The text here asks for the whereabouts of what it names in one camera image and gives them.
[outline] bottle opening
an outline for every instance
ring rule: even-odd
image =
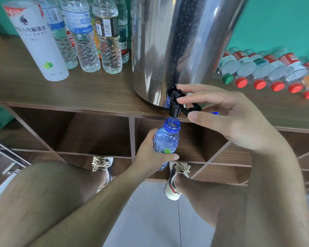
[[[169,117],[164,123],[164,128],[169,133],[176,133],[181,129],[181,122],[177,118]]]

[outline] green wall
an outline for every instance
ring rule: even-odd
[[[17,35],[1,5],[0,33]],[[309,0],[249,0],[229,44],[235,46],[255,51],[283,46],[309,57]]]

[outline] shoelace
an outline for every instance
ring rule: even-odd
[[[91,163],[93,166],[93,172],[98,169],[109,168],[111,163],[105,157],[95,157],[93,158],[93,162]]]
[[[180,172],[182,171],[183,173],[189,173],[190,172],[190,167],[187,163],[184,162],[176,162],[175,169]]]

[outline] lime graphic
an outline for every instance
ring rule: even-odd
[[[166,148],[166,149],[164,150],[164,153],[172,153],[172,152],[171,152],[171,150],[170,150],[169,148]]]
[[[44,65],[43,65],[44,68],[46,69],[50,69],[51,67],[53,67],[53,64],[51,62],[46,62]]]

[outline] green bottle cap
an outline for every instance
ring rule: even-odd
[[[233,80],[233,76],[231,74],[225,74],[222,76],[222,81],[224,84],[229,84]]]

